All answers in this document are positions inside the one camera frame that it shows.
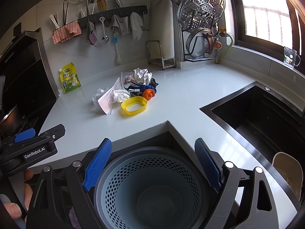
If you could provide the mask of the person's left hand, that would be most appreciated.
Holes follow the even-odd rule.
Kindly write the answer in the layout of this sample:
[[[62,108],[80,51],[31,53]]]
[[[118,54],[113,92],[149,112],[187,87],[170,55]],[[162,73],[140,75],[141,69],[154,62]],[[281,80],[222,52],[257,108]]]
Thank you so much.
[[[10,181],[12,181],[13,189],[14,191],[17,191],[17,195],[19,197],[23,196],[22,201],[23,201],[23,208],[25,210],[28,210],[31,201],[31,196],[33,194],[30,185],[27,184],[26,182],[30,180],[33,177],[33,175],[34,174],[32,170],[26,169],[23,171],[22,174],[19,173],[9,179]],[[2,193],[1,193],[1,202],[3,203],[8,214],[13,219],[19,219],[20,217],[22,217],[21,207],[17,203],[11,202],[11,200]]]

